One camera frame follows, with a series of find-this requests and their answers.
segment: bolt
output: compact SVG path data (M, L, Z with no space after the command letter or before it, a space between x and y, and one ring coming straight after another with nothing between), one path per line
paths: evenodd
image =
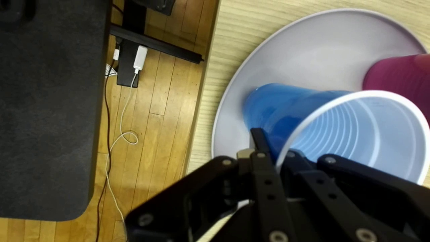
M360 242L378 242L378 236L374 231L369 228L358 228L355 235L359 237Z
M223 165L231 165L233 161L231 159L223 159Z
M274 229L269 235L270 242L288 242L288 235L284 231Z
M154 221L152 213L144 213L144 215L139 216L139 225L141 225L141 227L145 227L152 221Z
M336 158L332 157L332 155L327 155L324 159L326 159L326 162L328 162L328 163L335 163L335 162L336 162Z

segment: light wood surface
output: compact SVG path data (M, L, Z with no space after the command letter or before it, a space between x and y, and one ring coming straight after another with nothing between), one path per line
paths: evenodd
M207 53L217 0L176 0L172 16L150 10L147 33L166 41ZM121 14L113 9L113 21ZM108 61L113 52L111 37ZM108 80L112 133L119 135L119 118L127 99L124 130L135 130L135 146L120 141L113 150L112 186L127 213L184 174L195 106L205 63L150 51L137 90L120 87L116 76ZM97 200L105 180L107 108L102 110L94 196L82 216L70 221L0 219L0 242L93 242L96 239ZM101 202L101 242L125 239L124 224L109 193Z
M252 51L280 28L334 8L382 12L406 25L430 49L428 0L221 0L187 172L210 159L218 104L231 76ZM430 186L429 174L425 184Z

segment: white plate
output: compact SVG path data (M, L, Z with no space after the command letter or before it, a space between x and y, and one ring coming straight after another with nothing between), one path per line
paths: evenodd
M319 88L360 90L379 59L426 52L397 21L363 9L336 9L289 24L266 38L242 63L218 107L213 155L249 147L242 116L245 96L270 81Z

